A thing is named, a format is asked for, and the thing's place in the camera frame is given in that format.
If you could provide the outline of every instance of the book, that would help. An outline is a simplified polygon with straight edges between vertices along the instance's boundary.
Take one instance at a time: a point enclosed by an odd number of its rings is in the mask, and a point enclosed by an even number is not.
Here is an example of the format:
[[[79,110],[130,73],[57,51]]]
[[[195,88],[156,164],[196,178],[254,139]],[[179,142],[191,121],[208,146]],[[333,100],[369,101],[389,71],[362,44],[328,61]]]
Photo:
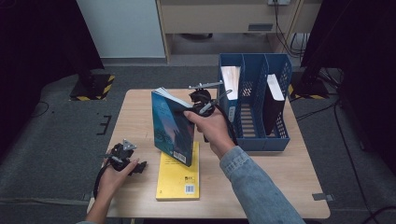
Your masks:
[[[222,105],[228,116],[228,120],[233,122],[238,100],[238,85],[241,67],[238,66],[222,66],[221,77],[224,83],[225,91],[231,90],[227,94],[227,100]]]
[[[192,105],[171,95],[165,88],[151,92],[154,146],[191,166],[195,125],[183,111]]]
[[[193,143],[192,164],[187,167],[162,152],[158,172],[157,201],[199,200],[199,142]]]
[[[267,76],[267,87],[265,89],[264,104],[262,106],[262,122],[266,135],[273,131],[276,120],[285,106],[285,97],[280,89],[275,74]]]

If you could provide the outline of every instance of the black and yellow hazard tape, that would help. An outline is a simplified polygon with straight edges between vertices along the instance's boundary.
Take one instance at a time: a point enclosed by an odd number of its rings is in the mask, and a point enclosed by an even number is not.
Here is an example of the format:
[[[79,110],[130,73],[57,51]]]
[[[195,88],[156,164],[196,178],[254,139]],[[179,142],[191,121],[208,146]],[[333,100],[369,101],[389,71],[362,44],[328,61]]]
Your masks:
[[[104,100],[107,97],[108,92],[111,89],[111,85],[113,84],[113,80],[114,80],[115,76],[110,75],[108,76],[108,80],[106,81],[105,86],[103,87],[103,91],[101,91],[100,94],[97,95],[74,95],[74,96],[70,96],[70,100],[71,101],[90,101],[90,100]]]
[[[297,94],[291,84],[289,85],[289,96],[290,99],[329,99],[328,94]]]

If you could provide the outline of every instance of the black hand-mounted device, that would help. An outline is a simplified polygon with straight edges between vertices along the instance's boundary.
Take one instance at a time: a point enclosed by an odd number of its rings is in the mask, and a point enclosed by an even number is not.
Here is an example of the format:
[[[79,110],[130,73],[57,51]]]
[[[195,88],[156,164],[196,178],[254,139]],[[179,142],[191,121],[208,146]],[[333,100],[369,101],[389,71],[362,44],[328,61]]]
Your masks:
[[[228,116],[226,115],[224,110],[218,105],[219,99],[221,97],[226,96],[228,93],[230,93],[232,91],[228,90],[228,91],[224,92],[222,95],[220,95],[218,99],[212,99],[210,92],[208,90],[204,89],[207,87],[213,87],[213,86],[218,86],[218,85],[222,85],[222,84],[223,84],[223,82],[219,81],[219,82],[207,83],[207,84],[200,83],[199,85],[197,85],[195,87],[189,86],[189,90],[195,89],[194,92],[190,93],[190,98],[194,102],[194,105],[192,106],[191,111],[193,111],[194,113],[196,113],[202,117],[209,117],[213,114],[213,112],[215,111],[215,108],[217,108],[221,112],[222,116],[224,117],[224,119],[227,122],[228,130],[232,136],[233,142],[236,145],[238,145],[238,143],[236,141],[235,132],[233,130],[233,125],[228,120]]]
[[[93,197],[95,199],[98,193],[100,179],[103,173],[105,172],[106,168],[111,165],[116,171],[123,170],[130,163],[129,159],[131,158],[132,154],[134,154],[134,150],[136,148],[137,146],[130,143],[128,140],[123,139],[122,144],[121,143],[116,144],[113,148],[111,148],[109,154],[105,154],[101,156],[102,158],[107,158],[107,161],[105,165],[102,167],[102,169],[99,171],[98,176],[96,177],[95,186],[93,189]],[[132,175],[133,173],[142,174],[146,165],[147,165],[146,161],[138,163],[136,167],[132,170],[132,172],[129,173],[128,175]]]

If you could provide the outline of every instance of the plastic organizer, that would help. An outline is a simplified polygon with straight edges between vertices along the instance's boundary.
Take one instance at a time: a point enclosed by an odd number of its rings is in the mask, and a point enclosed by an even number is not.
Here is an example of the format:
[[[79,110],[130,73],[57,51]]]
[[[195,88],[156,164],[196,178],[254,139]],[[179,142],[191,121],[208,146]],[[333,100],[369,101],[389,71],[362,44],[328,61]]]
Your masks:
[[[283,121],[283,111],[276,120],[272,133],[265,133],[262,123],[262,105],[268,74],[276,74],[286,99],[292,67],[287,54],[281,53],[222,53],[219,55],[219,79],[222,66],[240,66],[238,100],[233,127],[238,145],[245,151],[283,151],[290,138]],[[224,85],[218,89],[225,92]],[[219,105],[227,111],[227,97]]]

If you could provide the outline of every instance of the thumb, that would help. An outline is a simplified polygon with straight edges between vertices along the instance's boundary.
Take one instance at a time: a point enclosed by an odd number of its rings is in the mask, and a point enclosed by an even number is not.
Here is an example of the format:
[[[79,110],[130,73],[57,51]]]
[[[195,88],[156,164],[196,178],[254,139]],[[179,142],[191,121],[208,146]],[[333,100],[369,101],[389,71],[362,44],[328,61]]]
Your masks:
[[[122,172],[126,173],[127,175],[132,172],[132,170],[136,167],[137,163],[139,162],[139,158],[136,160],[132,160],[129,164],[122,170]]]
[[[199,115],[195,114],[192,111],[188,111],[188,110],[184,111],[183,114],[192,123],[197,123],[197,120],[201,118]]]

